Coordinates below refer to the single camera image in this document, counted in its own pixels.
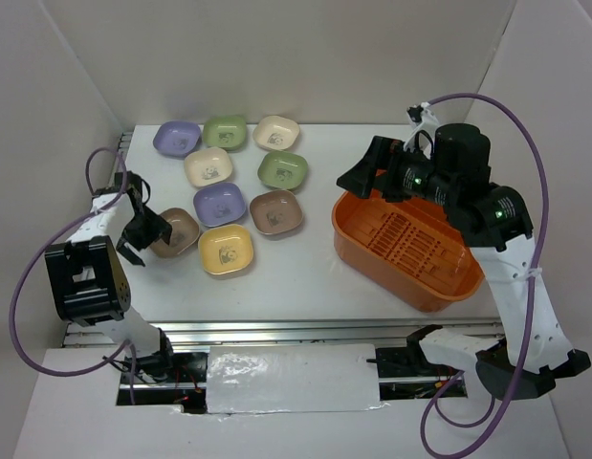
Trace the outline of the yellow plate front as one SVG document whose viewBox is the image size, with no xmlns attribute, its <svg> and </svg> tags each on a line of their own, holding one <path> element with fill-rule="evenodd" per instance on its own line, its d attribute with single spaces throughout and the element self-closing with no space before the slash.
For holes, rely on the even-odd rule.
<svg viewBox="0 0 592 459">
<path fill-rule="evenodd" d="M 250 232 L 236 224 L 206 231 L 199 238 L 198 250 L 204 271 L 211 275 L 244 270 L 254 257 Z"/>
</svg>

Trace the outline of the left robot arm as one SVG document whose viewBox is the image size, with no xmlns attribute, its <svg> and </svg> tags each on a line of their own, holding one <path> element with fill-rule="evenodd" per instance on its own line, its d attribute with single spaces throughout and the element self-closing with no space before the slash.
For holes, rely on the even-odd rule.
<svg viewBox="0 0 592 459">
<path fill-rule="evenodd" d="M 115 183 L 94 194 L 92 216 L 67 241 L 44 252 L 55 307 L 65 322 L 92 327 L 116 344 L 135 347 L 125 368 L 136 361 L 141 379 L 161 383 L 177 373 L 178 358 L 164 331 L 132 306 L 132 292 L 121 264 L 142 267 L 139 252 L 170 242 L 172 227 L 147 206 L 150 185 L 138 174 L 115 174 Z"/>
</svg>

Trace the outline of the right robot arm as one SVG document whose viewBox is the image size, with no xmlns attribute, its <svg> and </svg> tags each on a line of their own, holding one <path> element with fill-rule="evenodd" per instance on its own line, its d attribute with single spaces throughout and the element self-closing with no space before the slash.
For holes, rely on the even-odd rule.
<svg viewBox="0 0 592 459">
<path fill-rule="evenodd" d="M 337 184 L 360 199 L 379 192 L 388 203 L 421 198 L 441 206 L 490 286 L 503 339 L 430 325 L 408 337 L 408 368 L 425 375 L 443 364 L 475 373 L 497 400 L 536 399 L 591 361 L 563 334 L 538 270 L 543 230 L 534 228 L 515 189 L 492 182 L 490 153 L 489 138 L 466 123 L 439 127 L 428 155 L 419 145 L 376 136 Z"/>
</svg>

